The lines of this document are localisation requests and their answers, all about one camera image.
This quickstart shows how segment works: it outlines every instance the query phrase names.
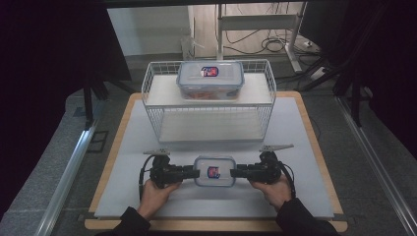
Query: metal rail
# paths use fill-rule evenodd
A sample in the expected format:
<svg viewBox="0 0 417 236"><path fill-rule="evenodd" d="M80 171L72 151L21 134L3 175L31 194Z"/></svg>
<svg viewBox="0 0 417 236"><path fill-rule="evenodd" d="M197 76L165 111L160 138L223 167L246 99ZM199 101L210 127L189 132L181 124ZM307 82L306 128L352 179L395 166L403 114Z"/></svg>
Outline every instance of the metal rail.
<svg viewBox="0 0 417 236"><path fill-rule="evenodd" d="M74 149L74 152L71 155L70 160L68 161L67 167L65 168L65 171L62 174L61 180L59 181L58 186L55 189L55 192L49 202L45 214L43 215L42 220L39 222L39 225L37 226L34 235L47 236L51 234L52 229L55 226L55 222L62 209L62 206L65 203L65 200L67 199L71 186L73 185L74 179L77 176L78 169L81 165L81 162L83 161L84 155L89 146L89 141L91 140L92 135L94 134L103 106L104 101L100 100L94 111L95 119L92 122L91 127L88 130L84 130L82 132L80 139Z"/></svg>
<svg viewBox="0 0 417 236"><path fill-rule="evenodd" d="M362 151L364 151L365 156L371 165L371 168L374 170L377 179L380 181L381 186L386 192L387 198L389 199L396 214L398 215L399 220L404 226L407 235L417 235L417 221L410 206L405 201L404 197L402 197L402 194L399 192L399 190L395 187L395 184L389 177L389 174L381 163L380 158L378 157L374 148L370 144L365 132L362 130L362 128L356 126L355 122L351 118L350 108L346 101L340 97L337 97L336 101L340 105L340 108L347 120L347 123L349 124L350 129L359 142Z"/></svg>

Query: human hand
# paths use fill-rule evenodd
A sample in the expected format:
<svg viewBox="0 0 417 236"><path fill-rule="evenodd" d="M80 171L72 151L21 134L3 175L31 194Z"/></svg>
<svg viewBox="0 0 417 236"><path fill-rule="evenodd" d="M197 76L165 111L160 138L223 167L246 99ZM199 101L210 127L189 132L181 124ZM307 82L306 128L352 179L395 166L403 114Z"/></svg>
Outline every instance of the human hand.
<svg viewBox="0 0 417 236"><path fill-rule="evenodd" d="M276 212L282 207L282 205L291 200L291 188L285 175L281 175L278 181L269 185L260 182L250 182L252 187L261 190L265 199L273 206Z"/></svg>
<svg viewBox="0 0 417 236"><path fill-rule="evenodd" d="M181 182L168 185L164 189L156 187L155 183L148 179L145 182L144 194L142 195L141 204L138 207L138 214L146 220L151 217L168 201L169 194L180 187Z"/></svg>

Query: person's arm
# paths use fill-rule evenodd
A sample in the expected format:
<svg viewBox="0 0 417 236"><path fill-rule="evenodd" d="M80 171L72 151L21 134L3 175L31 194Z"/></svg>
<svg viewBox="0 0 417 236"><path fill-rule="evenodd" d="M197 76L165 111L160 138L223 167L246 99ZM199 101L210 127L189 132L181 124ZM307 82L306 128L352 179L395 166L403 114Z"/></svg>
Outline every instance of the person's arm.
<svg viewBox="0 0 417 236"><path fill-rule="evenodd" d="M261 190L269 204L275 208L275 221L285 235L338 235L330 223L315 219L299 199L291 198L288 180L284 175L271 185L259 182L251 182L251 185Z"/></svg>
<svg viewBox="0 0 417 236"><path fill-rule="evenodd" d="M151 180L147 180L138 209L128 207L120 217L122 221L113 230L98 233L95 236L146 235L150 228L150 219L168 201L169 194L178 189L180 184L176 183L164 189L158 189Z"/></svg>

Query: wooden board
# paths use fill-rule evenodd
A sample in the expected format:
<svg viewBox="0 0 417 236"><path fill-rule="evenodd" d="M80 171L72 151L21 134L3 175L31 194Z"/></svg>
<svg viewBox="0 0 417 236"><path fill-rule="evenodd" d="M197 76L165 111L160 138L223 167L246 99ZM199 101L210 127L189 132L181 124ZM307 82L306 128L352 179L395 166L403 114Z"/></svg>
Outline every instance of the wooden board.
<svg viewBox="0 0 417 236"><path fill-rule="evenodd" d="M309 141L312 145L313 153L315 155L316 161L319 164L320 172L324 178L326 188L328 190L328 195L330 197L331 206L335 214L343 214L340 202L338 201L337 194L332 185L331 179L328 174L328 169L326 167L323 154L320 150L319 144L317 142L316 136L314 134L313 127L310 123L310 119L307 113L307 110L302 101L301 95L295 91L284 91L278 92L278 97L294 97L300 111L304 126L307 131ZM117 153L122 142L127 123L131 117L131 111L135 100L141 99L139 93L135 93L130 97L128 105L126 107L125 113L123 115L121 124L119 126L118 132L116 134L112 149L110 151L109 157L107 159L106 165L104 167L103 173L101 175L99 184L97 186L96 192L94 194L93 200L91 202L89 212L95 212L98 206L98 202L101 198L101 195L105 189L105 186L110 177L113 164L116 160ZM99 219L86 219L85 226L88 229L111 229L115 227L120 220L99 220ZM338 232L343 232L347 229L347 222L345 221L330 221ZM277 231L280 230L279 227L273 220L258 220L258 219L245 219L245 220L201 220L201 219L163 219L163 220L153 220L151 222L151 230L200 230L200 231Z"/></svg>

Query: black sleeve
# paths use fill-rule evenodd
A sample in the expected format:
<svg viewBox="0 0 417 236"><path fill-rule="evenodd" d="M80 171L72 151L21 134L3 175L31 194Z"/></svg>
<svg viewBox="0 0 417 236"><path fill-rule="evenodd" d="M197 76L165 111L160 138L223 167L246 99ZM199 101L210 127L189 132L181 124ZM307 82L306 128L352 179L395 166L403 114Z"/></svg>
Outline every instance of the black sleeve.
<svg viewBox="0 0 417 236"><path fill-rule="evenodd" d="M120 219L122 221L112 231L102 232L95 236L141 236L149 231L150 223L132 207L128 207Z"/></svg>
<svg viewBox="0 0 417 236"><path fill-rule="evenodd" d="M292 235L333 236L339 235L325 220L315 219L299 199L285 202L275 219L283 233Z"/></svg>

